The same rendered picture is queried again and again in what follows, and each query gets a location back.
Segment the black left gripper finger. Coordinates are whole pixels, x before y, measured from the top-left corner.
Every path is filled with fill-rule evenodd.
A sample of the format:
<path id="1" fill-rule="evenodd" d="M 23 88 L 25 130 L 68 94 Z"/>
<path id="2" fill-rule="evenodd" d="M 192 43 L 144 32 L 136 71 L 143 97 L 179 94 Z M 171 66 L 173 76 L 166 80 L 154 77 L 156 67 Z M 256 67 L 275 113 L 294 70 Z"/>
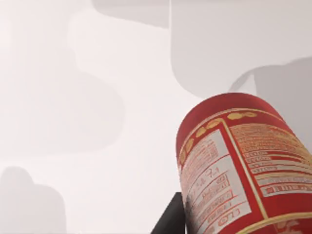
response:
<path id="1" fill-rule="evenodd" d="M 176 192 L 151 234 L 186 234 L 186 216 L 181 192 Z"/>

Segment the red and white can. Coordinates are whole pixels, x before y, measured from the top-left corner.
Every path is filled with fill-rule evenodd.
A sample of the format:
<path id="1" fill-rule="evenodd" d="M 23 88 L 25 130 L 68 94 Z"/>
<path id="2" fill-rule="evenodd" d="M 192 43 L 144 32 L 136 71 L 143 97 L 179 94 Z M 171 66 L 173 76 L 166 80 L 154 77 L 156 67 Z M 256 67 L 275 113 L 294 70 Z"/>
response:
<path id="1" fill-rule="evenodd" d="M 312 154 L 266 101 L 199 103 L 176 159 L 188 234 L 312 234 Z"/>

